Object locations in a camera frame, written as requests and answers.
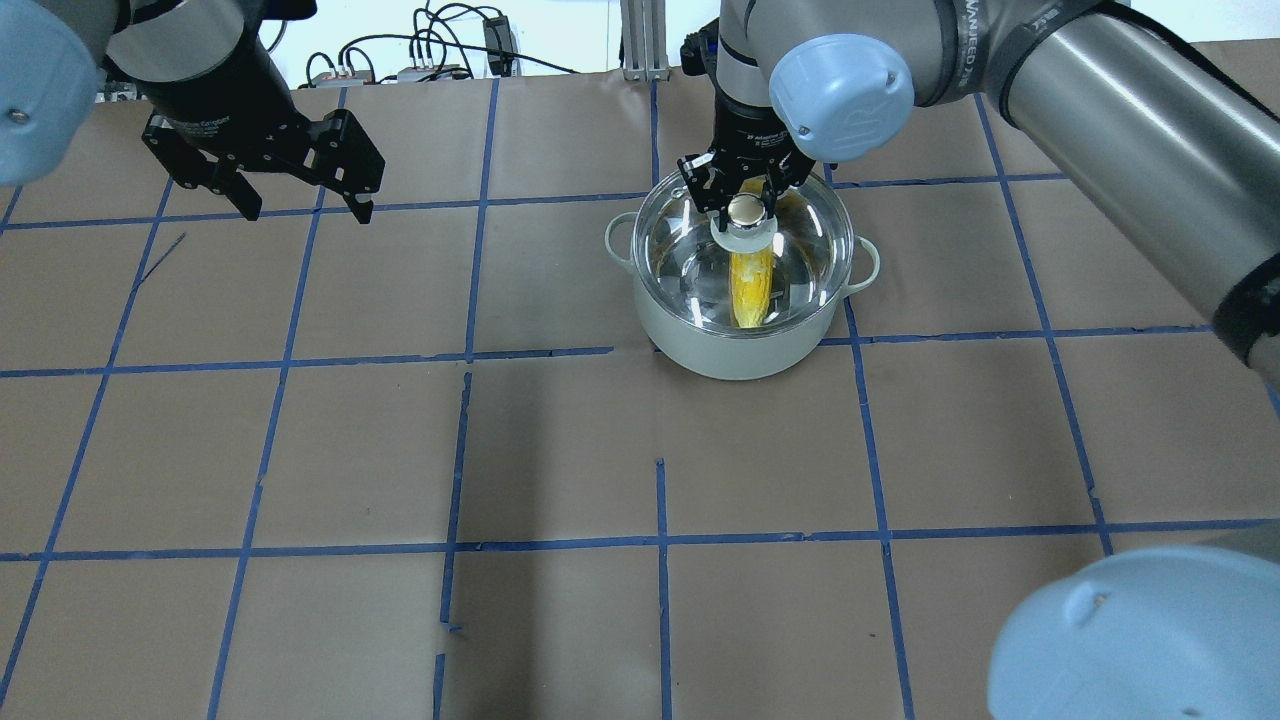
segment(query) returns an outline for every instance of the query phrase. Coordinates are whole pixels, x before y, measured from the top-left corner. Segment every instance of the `white background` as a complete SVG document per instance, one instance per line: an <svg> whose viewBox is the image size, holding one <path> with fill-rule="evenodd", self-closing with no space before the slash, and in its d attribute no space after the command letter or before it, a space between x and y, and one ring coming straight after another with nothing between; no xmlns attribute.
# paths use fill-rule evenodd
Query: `white background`
<svg viewBox="0 0 1280 720"><path fill-rule="evenodd" d="M447 0L433 0L435 8ZM516 33L517 50L582 72L618 67L622 38L618 0L483 0L500 8ZM338 49L361 35L379 32L412 33L416 0L319 0L320 12L310 20L291 23L275 63L291 87L306 82L303 67L317 50L335 55ZM1280 37L1280 0L1133 0L1133 6L1171 27L1190 41L1245 40ZM667 0L667 50L678 63L684 37L718 14L719 0ZM463 44L484 45L480 20L474 15L449 23ZM264 42L275 37L279 23L262 26ZM404 41L365 42L379 77L394 74L408 64ZM475 53L476 74L486 69L484 54ZM357 65L364 67L358 55ZM324 67L316 61L316 72ZM554 70L522 61L521 74Z"/></svg>

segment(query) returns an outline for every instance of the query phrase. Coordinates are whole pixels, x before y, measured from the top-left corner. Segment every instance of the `yellow corn cob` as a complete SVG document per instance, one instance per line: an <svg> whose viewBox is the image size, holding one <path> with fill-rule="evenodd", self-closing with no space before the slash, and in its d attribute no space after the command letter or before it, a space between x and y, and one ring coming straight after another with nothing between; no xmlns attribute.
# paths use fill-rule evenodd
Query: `yellow corn cob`
<svg viewBox="0 0 1280 720"><path fill-rule="evenodd" d="M764 324L773 287L773 247L759 252L731 252L730 293L733 297L733 320L740 328Z"/></svg>

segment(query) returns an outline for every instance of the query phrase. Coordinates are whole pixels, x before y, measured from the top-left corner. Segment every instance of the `pot lid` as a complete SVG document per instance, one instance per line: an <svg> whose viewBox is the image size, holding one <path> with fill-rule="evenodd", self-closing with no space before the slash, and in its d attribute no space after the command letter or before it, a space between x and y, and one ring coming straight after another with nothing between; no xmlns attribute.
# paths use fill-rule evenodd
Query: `pot lid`
<svg viewBox="0 0 1280 720"><path fill-rule="evenodd" d="M762 187L760 179L748 181L742 192ZM746 197L739 202L740 213L751 206ZM645 199L632 240L631 256L649 295L685 323L730 337L781 332L842 299L854 238L844 204L810 176L776 208L771 234L745 246L753 252L730 252L724 245L741 246L723 242L680 173L668 176Z"/></svg>

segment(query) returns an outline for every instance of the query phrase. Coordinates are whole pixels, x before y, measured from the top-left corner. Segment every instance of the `cooking pot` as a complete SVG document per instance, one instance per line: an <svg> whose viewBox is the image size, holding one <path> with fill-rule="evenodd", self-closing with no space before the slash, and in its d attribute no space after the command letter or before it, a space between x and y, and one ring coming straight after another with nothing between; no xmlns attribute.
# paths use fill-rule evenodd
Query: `cooking pot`
<svg viewBox="0 0 1280 720"><path fill-rule="evenodd" d="M777 200L772 287L763 322L733 316L731 254L698 211L680 173L649 192L639 213L623 213L604 231L604 247L631 277L636 311L649 338L685 368L723 380L749 380L803 360L831 327L841 302L879 277L879 251L854 234L849 211L822 178L810 176ZM630 258L612 247L618 227L635 223ZM861 246L867 279L850 283Z"/></svg>

